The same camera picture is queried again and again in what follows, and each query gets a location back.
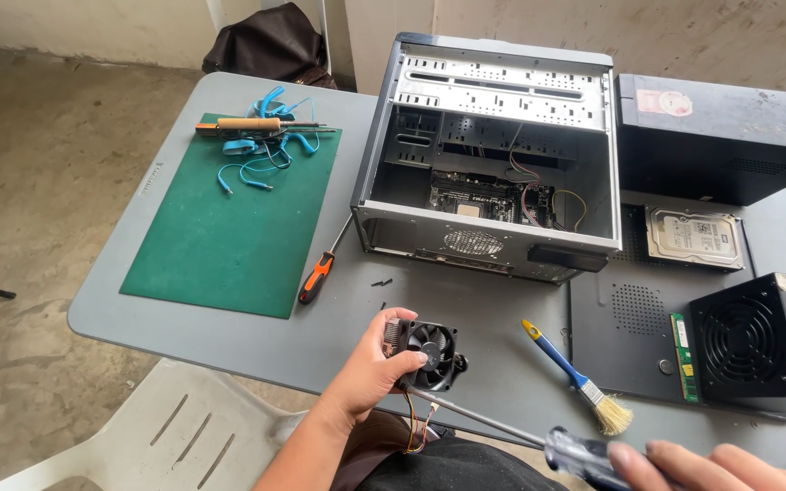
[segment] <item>gray table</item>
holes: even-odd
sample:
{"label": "gray table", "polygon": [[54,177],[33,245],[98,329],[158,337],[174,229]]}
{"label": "gray table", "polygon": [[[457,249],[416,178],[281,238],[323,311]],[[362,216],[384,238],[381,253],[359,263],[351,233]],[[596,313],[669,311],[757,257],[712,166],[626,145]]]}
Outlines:
{"label": "gray table", "polygon": [[[228,73],[213,73],[198,83],[147,173],[148,178],[156,173],[153,183],[148,187],[142,181],[71,304],[71,329],[101,341],[319,393],[386,301],[388,306],[409,307],[421,318],[459,329],[458,351],[469,358],[470,369],[445,396],[449,400],[539,435],[563,425],[585,436],[598,436],[595,419],[567,389],[565,376],[519,326],[523,318],[546,326],[545,334],[562,347],[559,331],[569,324],[566,286],[368,254],[349,230],[321,297],[308,307],[294,303],[287,321],[118,294],[194,124],[206,112],[238,114],[276,85]],[[307,273],[348,215],[377,98],[302,85],[285,87],[283,100],[292,103],[312,96],[318,120],[343,129],[305,265]],[[297,166],[288,172],[298,172]],[[747,218],[758,270],[786,272],[786,191],[747,210],[731,210]],[[394,281],[384,287],[369,286],[387,278]],[[786,423],[625,399],[636,416],[620,440],[641,446],[648,440],[667,439],[702,453],[730,442],[786,467]],[[406,411],[401,396],[388,396],[380,406]],[[425,415],[428,409],[418,402],[418,413]],[[439,411],[434,418],[448,426],[511,440],[450,411]]]}

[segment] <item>brush bristles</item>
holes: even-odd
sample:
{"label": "brush bristles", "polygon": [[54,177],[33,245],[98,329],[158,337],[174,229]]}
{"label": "brush bristles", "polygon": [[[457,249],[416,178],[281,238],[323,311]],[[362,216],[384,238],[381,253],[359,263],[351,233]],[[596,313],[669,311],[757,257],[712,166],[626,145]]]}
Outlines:
{"label": "brush bristles", "polygon": [[593,407],[593,413],[599,420],[599,429],[605,436],[623,433],[632,422],[632,411],[609,396],[603,397]]}

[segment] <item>green cutting mat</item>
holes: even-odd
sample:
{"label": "green cutting mat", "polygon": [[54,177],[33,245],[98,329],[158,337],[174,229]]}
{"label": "green cutting mat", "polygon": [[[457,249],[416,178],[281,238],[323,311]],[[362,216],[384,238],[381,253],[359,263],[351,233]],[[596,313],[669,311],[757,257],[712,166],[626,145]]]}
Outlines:
{"label": "green cutting mat", "polygon": [[[232,116],[206,114],[202,122],[218,117]],[[273,190],[242,183],[238,167],[225,169],[228,194],[217,171],[247,157],[223,155],[220,139],[195,135],[120,292],[288,319],[341,136],[341,129],[320,134],[314,155],[292,139],[289,169],[245,171]],[[307,139],[314,146],[313,135]]]}

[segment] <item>green ram module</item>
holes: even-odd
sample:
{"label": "green ram module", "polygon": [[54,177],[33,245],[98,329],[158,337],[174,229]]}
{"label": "green ram module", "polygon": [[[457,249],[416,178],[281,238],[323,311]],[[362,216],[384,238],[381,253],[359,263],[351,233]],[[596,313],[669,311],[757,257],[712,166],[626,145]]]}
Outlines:
{"label": "green ram module", "polygon": [[671,332],[675,336],[675,354],[678,355],[678,369],[681,373],[681,393],[688,403],[698,403],[696,397],[696,377],[693,376],[693,362],[690,358],[690,343],[687,342],[687,330],[684,326],[684,316],[670,314]]}

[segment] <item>motherboard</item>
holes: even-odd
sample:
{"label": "motherboard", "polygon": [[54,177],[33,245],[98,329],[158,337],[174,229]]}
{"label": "motherboard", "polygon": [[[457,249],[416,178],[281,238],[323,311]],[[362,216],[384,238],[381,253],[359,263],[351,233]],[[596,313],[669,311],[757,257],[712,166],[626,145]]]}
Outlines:
{"label": "motherboard", "polygon": [[[486,218],[512,224],[530,225],[520,207],[528,184],[514,183],[493,175],[432,171],[428,210],[466,217]],[[554,227],[551,212],[553,186],[534,185],[526,195],[527,210],[547,228]]]}

